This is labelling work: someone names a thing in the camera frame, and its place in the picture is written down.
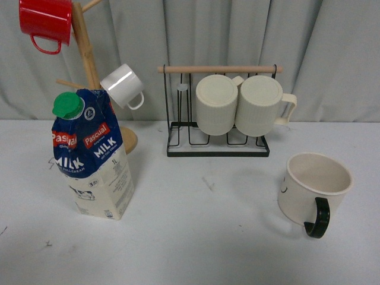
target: blue carton label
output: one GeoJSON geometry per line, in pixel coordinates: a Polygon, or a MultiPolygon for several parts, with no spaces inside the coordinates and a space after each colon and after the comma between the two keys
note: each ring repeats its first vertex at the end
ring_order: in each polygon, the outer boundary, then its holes
{"type": "Polygon", "coordinates": [[[56,118],[53,151],[59,170],[72,178],[86,178],[123,144],[119,125],[104,90],[77,91],[83,110],[72,119],[56,118]]]}

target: mug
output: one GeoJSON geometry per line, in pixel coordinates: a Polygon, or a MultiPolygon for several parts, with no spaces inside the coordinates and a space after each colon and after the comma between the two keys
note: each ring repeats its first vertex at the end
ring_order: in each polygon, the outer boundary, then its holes
{"type": "Polygon", "coordinates": [[[71,0],[19,0],[18,4],[21,31],[30,35],[31,42],[40,52],[56,55],[61,51],[62,43],[69,45],[71,0]],[[35,37],[57,42],[57,50],[40,48],[35,37]]]}
{"type": "Polygon", "coordinates": [[[310,237],[321,238],[352,187],[352,175],[341,163],[319,153],[299,153],[287,161],[278,205],[310,237]]]}
{"type": "Polygon", "coordinates": [[[273,124],[287,124],[296,106],[297,97],[284,94],[278,81],[263,75],[252,76],[240,87],[235,125],[245,135],[261,137],[271,131],[273,124]],[[292,105],[286,117],[276,118],[282,102],[292,105]]]}
{"type": "Polygon", "coordinates": [[[121,108],[128,106],[131,110],[136,110],[144,103],[144,85],[127,64],[109,74],[100,85],[121,108]],[[136,106],[131,106],[130,101],[139,94],[141,101],[136,106]]]}
{"type": "Polygon", "coordinates": [[[208,135],[228,133],[235,122],[240,76],[231,79],[224,75],[204,77],[196,89],[196,110],[199,129],[208,135]]]}

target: curtain fold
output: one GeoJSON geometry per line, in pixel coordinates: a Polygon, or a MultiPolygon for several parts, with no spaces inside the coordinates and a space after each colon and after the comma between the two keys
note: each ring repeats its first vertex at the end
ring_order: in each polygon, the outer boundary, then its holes
{"type": "MultiPolygon", "coordinates": [[[[277,64],[298,98],[292,121],[380,122],[379,1],[103,0],[84,18],[99,78],[126,63],[145,85],[140,109],[113,102],[120,120],[166,119],[158,66],[277,64]]],[[[2,1],[0,25],[0,119],[53,119],[55,97],[74,91],[55,80],[87,85],[74,37],[58,55],[39,52],[20,30],[18,1],[2,1]]],[[[193,96],[204,76],[193,76],[193,96]]],[[[176,118],[180,77],[167,79],[176,118]]]]}

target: milk carton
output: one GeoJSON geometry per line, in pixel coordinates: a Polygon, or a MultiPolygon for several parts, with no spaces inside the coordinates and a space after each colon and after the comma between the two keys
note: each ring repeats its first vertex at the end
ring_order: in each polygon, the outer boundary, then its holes
{"type": "Polygon", "coordinates": [[[108,94],[87,89],[62,93],[53,113],[54,158],[79,212],[119,220],[134,185],[108,94]]]}

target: white mug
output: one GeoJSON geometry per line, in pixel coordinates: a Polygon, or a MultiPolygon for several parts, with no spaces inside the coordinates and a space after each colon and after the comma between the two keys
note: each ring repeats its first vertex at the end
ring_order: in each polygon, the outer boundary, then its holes
{"type": "Polygon", "coordinates": [[[321,238],[352,187],[352,175],[341,163],[319,153],[299,153],[287,161],[278,205],[309,236],[321,238]]]}
{"type": "Polygon", "coordinates": [[[128,106],[131,110],[136,110],[144,103],[144,85],[127,64],[109,74],[100,85],[121,108],[128,106]],[[139,94],[141,101],[136,106],[131,106],[130,101],[139,94]]]}
{"type": "Polygon", "coordinates": [[[284,94],[278,81],[263,75],[252,76],[240,87],[235,125],[245,135],[261,137],[271,131],[273,124],[287,124],[296,106],[297,97],[284,94]],[[292,105],[286,117],[277,118],[281,102],[292,105]]]}
{"type": "Polygon", "coordinates": [[[208,135],[228,133],[235,122],[238,104],[238,85],[244,79],[224,75],[209,75],[197,85],[197,124],[208,135]]]}

